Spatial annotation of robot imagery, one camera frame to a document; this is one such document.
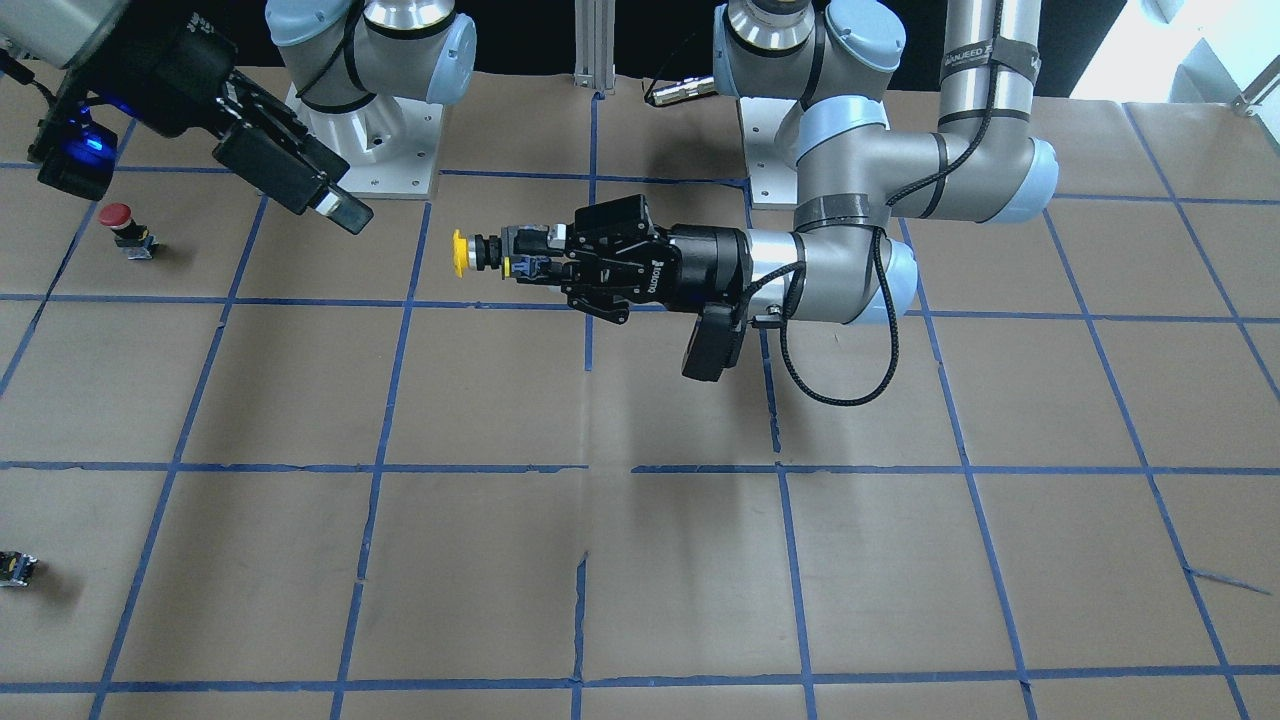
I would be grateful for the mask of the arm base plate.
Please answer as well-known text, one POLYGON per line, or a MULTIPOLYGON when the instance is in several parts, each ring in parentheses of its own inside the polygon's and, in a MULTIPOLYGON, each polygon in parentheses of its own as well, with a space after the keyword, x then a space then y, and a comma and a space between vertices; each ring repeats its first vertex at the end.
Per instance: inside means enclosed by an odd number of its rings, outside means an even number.
POLYGON ((791 100, 742 97, 739 109, 755 208, 792 211, 831 191, 831 132, 820 105, 805 110, 791 100))
POLYGON ((379 95, 356 111, 325 114, 305 106, 293 86, 285 105, 311 135, 349 163, 340 187, 352 195, 390 200, 434 196, 448 106, 379 95))

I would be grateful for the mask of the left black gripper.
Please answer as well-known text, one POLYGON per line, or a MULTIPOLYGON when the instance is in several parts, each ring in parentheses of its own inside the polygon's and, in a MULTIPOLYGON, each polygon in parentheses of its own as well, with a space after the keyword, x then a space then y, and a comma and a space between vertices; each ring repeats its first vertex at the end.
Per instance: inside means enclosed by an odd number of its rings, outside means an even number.
POLYGON ((570 229, 566 224, 507 225, 502 238, 506 251, 564 251, 566 263, 512 256, 508 277, 521 284, 561 286, 571 307, 614 324, 627 320, 634 304, 659 304, 675 313, 732 305, 748 283, 744 231, 659 227, 643 195, 581 208, 570 229))

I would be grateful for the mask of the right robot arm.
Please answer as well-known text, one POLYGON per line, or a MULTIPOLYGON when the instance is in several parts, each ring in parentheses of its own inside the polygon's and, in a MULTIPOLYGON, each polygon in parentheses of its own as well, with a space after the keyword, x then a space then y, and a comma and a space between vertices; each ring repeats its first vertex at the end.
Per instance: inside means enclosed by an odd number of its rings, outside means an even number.
POLYGON ((118 137, 90 109, 105 104, 166 138, 205 129, 212 158, 283 208, 361 232, 372 209, 342 179, 408 146, 401 102, 465 96, 475 23, 452 1, 269 1, 264 15, 300 110, 238 69, 197 1, 5 1, 3 38, 64 73, 28 149, 40 182, 104 197, 118 137))

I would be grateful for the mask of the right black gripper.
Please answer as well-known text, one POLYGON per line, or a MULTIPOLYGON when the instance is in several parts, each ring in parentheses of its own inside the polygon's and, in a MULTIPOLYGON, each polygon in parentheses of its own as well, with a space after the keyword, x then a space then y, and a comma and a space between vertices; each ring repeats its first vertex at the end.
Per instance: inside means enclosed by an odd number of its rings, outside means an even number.
POLYGON ((70 78, 160 136, 212 135, 212 156, 266 196, 351 234, 374 210, 337 183, 349 163, 236 69, 236 45, 201 15, 120 15, 70 78))

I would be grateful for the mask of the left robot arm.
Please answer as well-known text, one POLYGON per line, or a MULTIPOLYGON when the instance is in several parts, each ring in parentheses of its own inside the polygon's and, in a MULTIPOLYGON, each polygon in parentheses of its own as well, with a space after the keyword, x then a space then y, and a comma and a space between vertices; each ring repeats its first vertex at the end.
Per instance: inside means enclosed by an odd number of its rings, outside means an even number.
POLYGON ((632 306, 695 313, 703 328, 795 299, 790 316, 847 324, 911 304, 913 256, 893 218, 1024 222, 1056 190, 1053 149, 1030 133, 1041 70, 1037 1, 951 1, 933 132, 895 129, 883 97, 902 22, 878 1, 730 1, 713 20, 713 81, 728 97, 790 101, 777 146, 797 173, 788 232, 659 227, 640 196, 581 208, 568 224, 457 241, 454 264, 549 286, 623 323, 632 306))

